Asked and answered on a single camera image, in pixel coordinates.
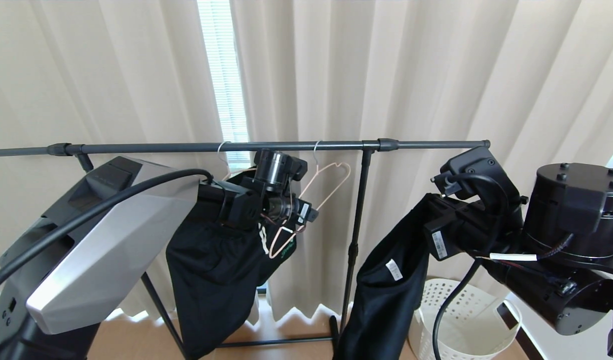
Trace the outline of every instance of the perforated plastic basket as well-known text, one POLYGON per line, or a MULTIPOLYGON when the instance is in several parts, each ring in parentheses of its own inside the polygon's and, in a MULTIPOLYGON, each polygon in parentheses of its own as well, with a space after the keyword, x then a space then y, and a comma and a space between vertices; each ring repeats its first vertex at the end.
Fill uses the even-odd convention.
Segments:
MULTIPOLYGON (((418 360, 435 360, 433 322, 443 301, 458 281, 433 278, 424 284, 422 303, 409 330, 409 343, 418 360)), ((522 325, 519 310, 507 300, 467 285, 448 306, 439 326, 438 345, 442 360, 487 360, 512 344, 522 325), (516 317, 509 330, 497 308, 505 303, 516 317)))

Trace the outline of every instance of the black garment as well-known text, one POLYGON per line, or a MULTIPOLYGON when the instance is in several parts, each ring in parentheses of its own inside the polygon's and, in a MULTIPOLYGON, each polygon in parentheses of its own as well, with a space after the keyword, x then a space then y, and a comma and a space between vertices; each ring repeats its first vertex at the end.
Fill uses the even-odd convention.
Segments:
MULTIPOLYGON (((296 223, 284 226, 294 229, 296 223)), ((268 247, 277 226, 268 225, 265 230, 268 247)), ((276 249, 290 235, 280 233, 276 249)), ((244 324, 254 305, 256 287, 267 281, 296 246, 294 238, 286 251, 270 259, 259 229, 242 231, 217 223, 183 221, 166 248, 166 260, 182 342, 190 357, 210 353, 244 324)))
POLYGON ((429 196, 380 241, 357 272, 353 308, 334 360, 400 358, 425 289, 429 251, 423 226, 429 196))

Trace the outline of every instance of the curtain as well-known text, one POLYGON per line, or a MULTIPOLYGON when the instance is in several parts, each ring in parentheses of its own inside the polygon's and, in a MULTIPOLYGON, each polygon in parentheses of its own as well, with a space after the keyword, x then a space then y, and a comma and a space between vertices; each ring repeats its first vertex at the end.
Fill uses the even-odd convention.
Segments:
MULTIPOLYGON (((526 196, 544 164, 613 154, 613 0, 231 0, 231 11, 252 141, 489 139, 526 196)), ((356 271, 460 151, 373 155, 356 271)), ((359 159, 318 153, 352 176, 270 279, 276 319, 320 303, 341 312, 359 159)), ((343 175, 323 174, 307 200, 343 175)), ((428 275, 459 280, 471 262, 433 261, 428 275)), ((471 283, 504 293, 483 270, 471 283)))
MULTIPOLYGON (((0 148, 221 142, 197 6, 0 1, 0 148)), ((214 153, 129 156, 200 167, 218 178, 227 173, 214 153)), ((91 159, 99 166, 112 157, 91 159)), ((72 157, 0 157, 0 255, 83 176, 72 157)), ((147 272, 165 307, 174 309, 164 253, 147 272)), ((121 308, 159 316, 141 282, 121 308)))

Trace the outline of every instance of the clothes rack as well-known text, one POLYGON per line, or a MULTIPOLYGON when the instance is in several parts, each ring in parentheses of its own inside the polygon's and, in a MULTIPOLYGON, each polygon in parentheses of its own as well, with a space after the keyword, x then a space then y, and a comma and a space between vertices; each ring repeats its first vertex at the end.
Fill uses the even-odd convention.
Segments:
MULTIPOLYGON (((395 150, 430 150, 430 149, 470 149, 478 146, 489 148, 490 141, 399 141, 390 138, 380 138, 377 140, 360 141, 274 141, 274 142, 247 142, 247 143, 135 143, 135 144, 106 144, 106 145, 85 145, 71 143, 56 143, 44 147, 26 148, 1 148, 0 157, 19 157, 28 155, 51 155, 55 157, 76 157, 80 166, 86 172, 94 169, 93 163, 89 158, 90 154, 136 154, 136 153, 215 153, 230 151, 362 151, 361 167, 359 173, 359 186, 357 189, 357 201, 353 221, 353 230, 347 253, 347 273, 344 284, 344 296, 340 324, 338 325, 335 316, 329 318, 331 329, 330 336, 320 337, 300 337, 292 339, 276 339, 264 341, 247 342, 225 342, 218 347, 249 347, 267 346, 275 344, 290 344, 297 342, 318 342, 331 340, 335 349, 339 334, 345 328, 348 305, 351 296, 353 282, 353 271, 358 256, 358 239, 360 237, 360 227, 362 223, 362 210, 364 198, 367 190, 369 178, 369 167, 373 153, 384 153, 395 150)), ((162 316, 162 319, 180 348, 184 358, 188 356, 182 347, 180 336, 171 322, 169 314, 166 312, 162 301, 158 296, 153 284, 149 280, 147 273, 142 275, 142 283, 146 288, 151 300, 162 316)))

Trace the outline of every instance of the beige curtain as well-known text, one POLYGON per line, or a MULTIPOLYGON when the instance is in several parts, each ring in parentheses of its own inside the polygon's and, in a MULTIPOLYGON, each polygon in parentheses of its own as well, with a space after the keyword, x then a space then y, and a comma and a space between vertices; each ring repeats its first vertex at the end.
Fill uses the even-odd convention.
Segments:
MULTIPOLYGON (((252 141, 482 140, 522 194, 539 166, 604 165, 613 154, 613 0, 232 0, 252 141)), ((359 266, 459 150, 376 153, 359 266)), ((300 154, 314 166, 310 152, 300 154)), ((269 281, 274 316, 318 304, 341 311, 359 177, 307 228, 269 281)), ((311 192, 318 203, 341 178, 311 192)), ((459 280, 471 259, 433 261, 459 280)), ((503 290, 484 272, 473 283, 503 290)))
MULTIPOLYGON (((0 1, 0 148, 221 141, 196 2, 0 1)), ((134 156, 227 171, 213 153, 134 156)), ((75 158, 1 157, 0 255, 83 175, 75 158)), ((162 254, 148 273, 174 309, 162 254)), ((158 316, 142 283, 121 308, 158 316)))

